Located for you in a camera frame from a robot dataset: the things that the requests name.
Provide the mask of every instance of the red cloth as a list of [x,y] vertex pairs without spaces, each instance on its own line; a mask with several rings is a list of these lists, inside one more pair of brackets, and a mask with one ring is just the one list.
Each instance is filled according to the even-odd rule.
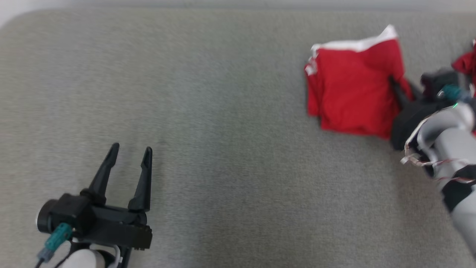
[[314,45],[313,53],[305,66],[309,115],[320,116],[323,129],[390,138],[400,108],[389,77],[413,99],[393,26],[376,37]]
[[464,54],[452,66],[458,72],[471,75],[473,84],[476,84],[476,44],[473,47],[473,52]]

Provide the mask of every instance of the white wall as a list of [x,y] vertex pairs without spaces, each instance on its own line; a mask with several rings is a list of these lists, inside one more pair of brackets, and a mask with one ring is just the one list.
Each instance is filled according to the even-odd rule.
[[64,6],[321,8],[476,12],[476,0],[0,0],[0,25],[36,9]]

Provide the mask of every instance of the gray table surface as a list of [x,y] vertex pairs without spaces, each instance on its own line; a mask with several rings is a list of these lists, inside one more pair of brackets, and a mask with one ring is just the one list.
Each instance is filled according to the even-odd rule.
[[154,238],[131,268],[474,267],[421,170],[386,141],[322,131],[306,114],[311,45],[389,23],[414,81],[476,37],[474,14],[97,9],[11,21],[0,266],[33,267],[41,205],[86,187],[120,142],[111,205],[127,205],[154,149]]

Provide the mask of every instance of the teal cable connector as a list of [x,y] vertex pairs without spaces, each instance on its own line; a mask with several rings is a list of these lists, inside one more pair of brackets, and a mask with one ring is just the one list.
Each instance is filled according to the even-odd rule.
[[73,228],[66,223],[60,223],[53,231],[48,240],[45,242],[45,247],[38,253],[38,259],[43,259],[44,262],[49,262],[55,251],[68,240],[73,234]]

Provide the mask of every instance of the gray fabric surface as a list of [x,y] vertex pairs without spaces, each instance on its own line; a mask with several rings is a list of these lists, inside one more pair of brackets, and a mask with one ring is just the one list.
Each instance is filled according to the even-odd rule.
[[[315,42],[400,34],[408,77],[449,65],[471,14],[57,10],[0,30],[1,266],[33,267],[41,205],[120,142],[108,203],[154,149],[150,250],[131,268],[474,267],[418,168],[388,142],[319,129]],[[53,263],[65,254],[62,247]]]

